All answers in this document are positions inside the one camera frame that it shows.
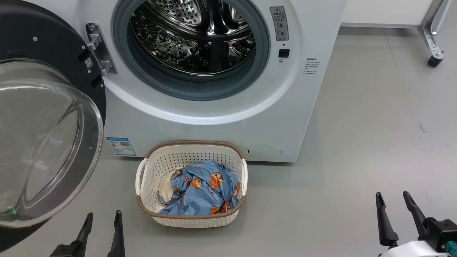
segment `basket handle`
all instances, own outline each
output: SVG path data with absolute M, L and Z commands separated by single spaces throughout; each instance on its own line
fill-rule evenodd
M 241 175 L 243 176 L 243 185 L 241 186 L 241 195 L 246 196 L 246 190 L 248 189 L 248 164 L 245 159 L 241 159 L 243 166 L 241 167 Z
M 146 180 L 146 174 L 148 173 L 149 169 L 149 161 L 147 158 L 144 158 L 140 165 L 138 165 L 137 175 L 135 177 L 135 190 L 137 195 L 141 195 L 143 193 L 144 181 Z

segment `clothes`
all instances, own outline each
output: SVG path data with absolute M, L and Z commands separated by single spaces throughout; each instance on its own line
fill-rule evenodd
M 164 177 L 159 185 L 159 195 L 162 197 L 162 203 L 170 202 L 171 198 L 173 197 L 174 190 L 171 187 L 170 181 L 175 172 L 179 172 L 179 170 L 168 173 L 168 175 Z
M 159 200 L 168 205 L 159 213 L 170 215 L 225 213 L 238 205 L 239 201 L 236 195 L 240 190 L 240 184 L 235 173 L 223 163 L 216 164 L 212 160 L 173 171 L 170 187 L 174 191 L 171 198 L 166 196 L 164 190 L 159 190 Z

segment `cartoon character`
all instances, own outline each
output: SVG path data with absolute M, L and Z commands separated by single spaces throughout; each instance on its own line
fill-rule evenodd
M 173 172 L 171 177 L 176 177 L 176 175 L 178 175 L 180 172 L 181 172 L 181 170 L 176 170 L 175 172 Z
M 195 188 L 197 188 L 197 190 L 200 190 L 200 187 L 202 186 L 202 180 L 199 179 L 198 177 L 194 177 L 191 181 L 191 184 L 189 185 L 189 187 L 191 186 L 195 186 Z
M 216 208 L 214 206 L 211 205 L 211 209 L 209 210 L 209 214 L 212 215 L 212 214 L 216 214 L 218 213 L 220 207 L 219 208 Z
M 176 194 L 181 194 L 181 190 L 179 190 L 179 188 L 174 187 L 173 190 L 175 191 Z
M 209 180 L 209 183 L 213 187 L 219 188 L 221 186 L 221 183 L 223 182 L 221 173 L 219 173 L 219 172 L 210 173 L 209 176 L 211 177 L 210 180 Z
M 227 199 L 221 206 L 221 213 L 226 213 L 229 210 L 230 201 Z
M 236 189 L 235 189 L 235 192 L 232 194 L 232 197 L 235 197 L 238 194 L 238 191 L 239 191 L 239 188 L 240 188 L 239 183 L 236 183 L 235 186 L 236 186 Z

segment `door hinge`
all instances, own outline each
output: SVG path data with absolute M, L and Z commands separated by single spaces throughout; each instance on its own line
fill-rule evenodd
M 105 38 L 101 32 L 98 23 L 86 23 L 86 32 L 90 42 L 87 44 L 87 48 L 91 51 L 95 59 L 97 60 L 98 66 L 100 67 L 101 75 L 106 76 L 108 74 L 117 74 L 116 67 L 105 44 Z

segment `white plastic basket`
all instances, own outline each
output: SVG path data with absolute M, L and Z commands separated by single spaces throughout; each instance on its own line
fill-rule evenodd
M 158 200 L 159 185 L 171 171 L 205 160 L 223 162 L 238 176 L 241 190 L 238 205 L 223 214 L 168 215 L 159 214 L 165 206 Z M 211 228 L 232 223 L 243 205 L 248 186 L 248 166 L 241 151 L 233 145 L 214 141 L 176 141 L 151 149 L 138 166 L 135 188 L 140 208 L 165 226 L 181 228 Z

